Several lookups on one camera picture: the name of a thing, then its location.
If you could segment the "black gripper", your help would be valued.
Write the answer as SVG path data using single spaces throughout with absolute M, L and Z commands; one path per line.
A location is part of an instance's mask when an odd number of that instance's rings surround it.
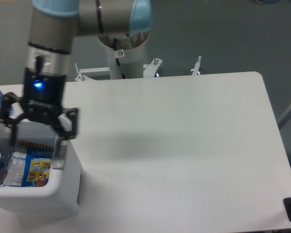
M 23 119 L 51 125 L 56 132 L 53 159 L 63 160 L 70 140 L 78 134 L 78 108 L 62 107 L 66 75 L 37 73 L 26 68 L 23 96 L 8 92 L 2 97 L 0 123 L 10 129 L 10 146 L 16 144 L 17 125 Z M 23 113 L 10 117 L 10 109 L 19 103 Z

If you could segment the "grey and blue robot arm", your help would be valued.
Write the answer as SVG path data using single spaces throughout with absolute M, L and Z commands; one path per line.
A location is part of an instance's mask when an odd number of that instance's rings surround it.
M 80 110 L 63 106 L 76 36 L 136 34 L 151 26 L 148 0 L 34 0 L 23 92 L 4 94 L 0 109 L 8 146 L 16 145 L 18 125 L 25 119 L 50 126 L 60 142 L 77 137 Z

